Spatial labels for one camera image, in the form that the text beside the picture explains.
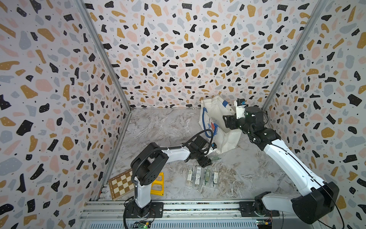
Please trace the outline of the green compass set horizontal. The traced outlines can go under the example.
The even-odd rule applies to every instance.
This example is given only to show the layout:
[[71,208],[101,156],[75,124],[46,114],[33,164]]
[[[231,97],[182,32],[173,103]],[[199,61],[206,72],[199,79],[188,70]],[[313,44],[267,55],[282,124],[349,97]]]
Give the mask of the green compass set horizontal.
[[221,155],[213,155],[209,157],[212,163],[216,162],[222,162],[222,156]]

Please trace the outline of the white canvas bag blue handles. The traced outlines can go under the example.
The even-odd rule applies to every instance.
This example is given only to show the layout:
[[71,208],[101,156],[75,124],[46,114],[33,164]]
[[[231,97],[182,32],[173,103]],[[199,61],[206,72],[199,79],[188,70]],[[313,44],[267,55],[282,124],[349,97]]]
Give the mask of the white canvas bag blue handles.
[[199,125],[203,130],[212,130],[217,154],[235,149],[240,140],[242,132],[239,129],[226,128],[223,119],[224,115],[234,114],[234,109],[220,96],[201,101]]

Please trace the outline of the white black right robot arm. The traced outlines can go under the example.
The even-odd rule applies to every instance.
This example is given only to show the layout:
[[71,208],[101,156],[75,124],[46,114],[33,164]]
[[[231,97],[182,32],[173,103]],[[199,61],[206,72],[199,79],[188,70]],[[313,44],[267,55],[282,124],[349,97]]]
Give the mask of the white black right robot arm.
[[264,216],[270,211],[297,215],[306,224],[313,224],[336,208],[339,187],[325,182],[312,172],[287,147],[285,141],[264,122],[265,113],[257,106],[242,105],[234,115],[224,115],[226,128],[239,129],[251,143],[270,156],[294,183],[299,197],[264,192],[254,199],[254,211]]

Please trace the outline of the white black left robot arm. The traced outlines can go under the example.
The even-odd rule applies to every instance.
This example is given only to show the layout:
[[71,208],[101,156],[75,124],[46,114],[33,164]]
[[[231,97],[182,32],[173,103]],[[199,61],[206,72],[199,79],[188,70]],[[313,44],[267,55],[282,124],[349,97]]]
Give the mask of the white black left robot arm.
[[197,160],[199,166],[205,168],[212,164],[208,155],[217,150],[217,144],[206,140],[199,134],[189,141],[173,147],[161,147],[154,142],[148,144],[132,161],[132,183],[134,198],[127,204],[126,215],[143,218],[150,213],[152,207],[151,187],[167,163],[174,161]]

